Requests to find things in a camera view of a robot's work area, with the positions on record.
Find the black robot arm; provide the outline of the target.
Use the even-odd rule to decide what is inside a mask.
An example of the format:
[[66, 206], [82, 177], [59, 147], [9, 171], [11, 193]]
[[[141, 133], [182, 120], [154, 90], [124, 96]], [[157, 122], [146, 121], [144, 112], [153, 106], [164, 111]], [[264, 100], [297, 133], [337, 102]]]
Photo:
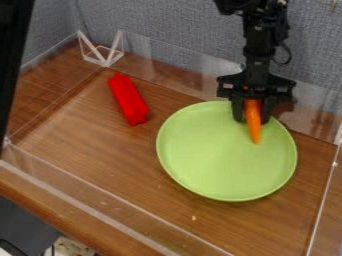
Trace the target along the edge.
[[237, 15], [243, 20], [244, 69], [234, 74], [218, 76], [216, 96], [226, 98], [232, 105], [233, 120], [241, 122], [244, 102], [260, 101], [260, 121], [269, 121], [279, 102], [292, 100], [293, 80], [269, 73], [269, 62], [275, 60], [276, 48], [287, 54], [291, 50], [284, 44], [288, 38], [287, 21], [288, 0], [213, 0], [221, 15]]

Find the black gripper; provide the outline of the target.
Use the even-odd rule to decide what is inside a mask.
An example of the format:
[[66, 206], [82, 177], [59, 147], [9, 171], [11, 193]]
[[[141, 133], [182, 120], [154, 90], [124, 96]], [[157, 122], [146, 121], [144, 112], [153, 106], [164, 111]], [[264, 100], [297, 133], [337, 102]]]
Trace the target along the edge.
[[273, 74], [267, 75], [263, 83], [248, 84], [244, 72], [218, 76], [216, 82], [216, 96], [230, 101], [232, 117], [236, 122], [241, 122], [244, 119], [243, 99], [264, 99], [261, 103], [263, 124], [269, 121], [276, 101], [288, 102], [292, 100], [292, 89], [296, 86], [295, 81]]

